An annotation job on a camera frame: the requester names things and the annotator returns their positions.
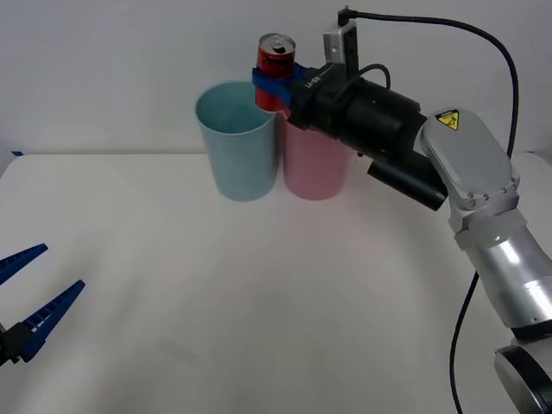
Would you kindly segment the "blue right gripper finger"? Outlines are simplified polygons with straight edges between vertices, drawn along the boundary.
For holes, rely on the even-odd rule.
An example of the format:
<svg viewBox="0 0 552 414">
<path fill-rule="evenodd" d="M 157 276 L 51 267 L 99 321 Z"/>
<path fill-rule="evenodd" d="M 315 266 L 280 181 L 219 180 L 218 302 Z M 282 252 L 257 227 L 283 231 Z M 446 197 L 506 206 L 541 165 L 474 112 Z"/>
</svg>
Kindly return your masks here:
<svg viewBox="0 0 552 414">
<path fill-rule="evenodd" d="M 318 76 L 319 68 L 301 66 L 295 63 L 293 67 L 293 80 L 312 80 Z"/>
<path fill-rule="evenodd" d="M 263 72 L 259 67 L 252 70 L 252 81 L 260 98 L 257 106 L 266 112 L 284 111 L 288 117 L 304 117 L 305 80 L 275 78 Z"/>
</svg>

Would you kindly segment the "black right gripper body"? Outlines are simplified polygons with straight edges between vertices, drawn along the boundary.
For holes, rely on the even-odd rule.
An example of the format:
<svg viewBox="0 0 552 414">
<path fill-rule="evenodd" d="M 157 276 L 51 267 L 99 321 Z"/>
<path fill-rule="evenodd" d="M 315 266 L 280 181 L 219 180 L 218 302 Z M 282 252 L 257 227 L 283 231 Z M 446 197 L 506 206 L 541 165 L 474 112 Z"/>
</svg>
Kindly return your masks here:
<svg viewBox="0 0 552 414">
<path fill-rule="evenodd" d="M 351 128 L 344 119 L 342 103 L 335 102 L 347 80 L 342 64 L 306 69 L 303 79 L 290 84 L 292 98 L 287 122 L 298 129 L 315 129 L 332 138 L 350 138 Z"/>
</svg>

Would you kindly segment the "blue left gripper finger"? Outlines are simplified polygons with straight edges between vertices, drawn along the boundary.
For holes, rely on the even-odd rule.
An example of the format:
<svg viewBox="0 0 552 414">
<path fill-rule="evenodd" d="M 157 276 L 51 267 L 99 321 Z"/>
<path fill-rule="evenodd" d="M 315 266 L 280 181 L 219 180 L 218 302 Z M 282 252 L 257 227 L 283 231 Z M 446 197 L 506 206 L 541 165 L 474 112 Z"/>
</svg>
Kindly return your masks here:
<svg viewBox="0 0 552 414">
<path fill-rule="evenodd" d="M 59 296 L 9 329 L 9 359 L 29 362 L 41 350 L 61 318 L 85 288 L 78 280 Z"/>
<path fill-rule="evenodd" d="M 46 251 L 48 251 L 48 247 L 46 244 L 42 243 L 1 259 L 0 260 L 0 285 L 5 283 L 16 273 L 21 271 L 31 261 L 36 259 L 41 254 L 45 253 Z"/>
</svg>

